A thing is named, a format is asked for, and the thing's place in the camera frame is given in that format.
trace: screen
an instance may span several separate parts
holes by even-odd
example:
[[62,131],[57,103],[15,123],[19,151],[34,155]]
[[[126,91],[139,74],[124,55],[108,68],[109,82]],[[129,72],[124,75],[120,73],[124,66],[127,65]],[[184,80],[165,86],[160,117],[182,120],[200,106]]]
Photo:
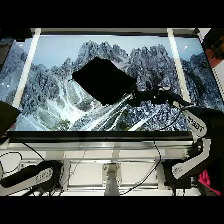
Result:
[[[193,103],[224,111],[214,75],[197,38],[175,37]],[[0,74],[0,100],[12,104],[32,39],[14,42]],[[122,97],[102,105],[72,79],[95,57],[109,59],[137,80],[138,90],[170,87],[181,94],[168,37],[41,35],[29,70],[13,131],[152,131],[171,123],[179,111],[168,104],[132,107]],[[186,131],[180,115],[166,131]]]

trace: mountain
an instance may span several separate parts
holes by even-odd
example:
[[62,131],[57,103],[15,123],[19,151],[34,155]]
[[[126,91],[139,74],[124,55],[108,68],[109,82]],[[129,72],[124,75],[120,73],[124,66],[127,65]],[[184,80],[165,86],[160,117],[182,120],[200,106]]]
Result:
[[[16,130],[155,130],[169,124],[178,110],[169,105],[142,102],[131,107],[121,99],[114,105],[102,106],[71,80],[73,71],[81,69],[94,57],[111,60],[119,69],[137,79],[139,90],[154,86],[169,86],[180,94],[173,58],[163,45],[150,49],[133,49],[128,55],[118,45],[108,42],[83,43],[75,61],[67,58],[60,66],[47,69],[44,65],[31,65],[22,96]],[[12,103],[27,54],[13,44],[0,74],[0,100]],[[192,102],[224,111],[221,95],[205,55],[192,55],[182,60],[187,87]],[[186,120],[178,121],[166,130],[187,130]]]

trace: black square object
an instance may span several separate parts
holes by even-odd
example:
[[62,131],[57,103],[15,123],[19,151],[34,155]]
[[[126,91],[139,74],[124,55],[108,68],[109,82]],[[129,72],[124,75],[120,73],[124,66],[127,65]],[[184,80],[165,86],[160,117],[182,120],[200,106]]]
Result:
[[72,77],[102,105],[116,103],[136,83],[134,78],[122,72],[110,60],[98,57],[74,72]]
[[16,122],[19,114],[18,109],[0,101],[0,136]]

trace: sky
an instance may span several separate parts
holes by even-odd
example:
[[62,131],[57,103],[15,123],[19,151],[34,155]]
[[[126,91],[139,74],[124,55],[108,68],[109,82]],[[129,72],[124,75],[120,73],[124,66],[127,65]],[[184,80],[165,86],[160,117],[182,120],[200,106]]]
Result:
[[[112,36],[112,35],[42,35],[40,36],[33,63],[43,64],[47,68],[53,66],[61,66],[63,62],[70,57],[75,61],[78,56],[78,51],[83,43],[94,41],[97,44],[107,41],[110,45],[117,44],[129,55],[132,49],[162,44],[170,57],[172,51],[168,37],[158,36]],[[197,38],[183,38],[175,37],[178,47],[179,56],[189,61],[193,54],[200,54],[203,52],[201,44]],[[25,42],[17,42],[17,44],[25,51],[29,52],[32,38],[26,39]]]

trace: screen bezel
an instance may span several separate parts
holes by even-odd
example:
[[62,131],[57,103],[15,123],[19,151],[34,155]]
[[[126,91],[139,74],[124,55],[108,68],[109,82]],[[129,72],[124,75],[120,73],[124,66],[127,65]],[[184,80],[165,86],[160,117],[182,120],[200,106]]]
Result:
[[[159,36],[168,37],[168,33],[143,33],[143,32],[93,32],[93,31],[52,31],[43,32],[40,35],[116,35],[116,36]],[[174,37],[197,38],[196,34],[174,34]],[[24,142],[69,142],[69,141],[150,141],[157,140],[192,140],[189,131],[9,131],[9,137],[17,138]]]

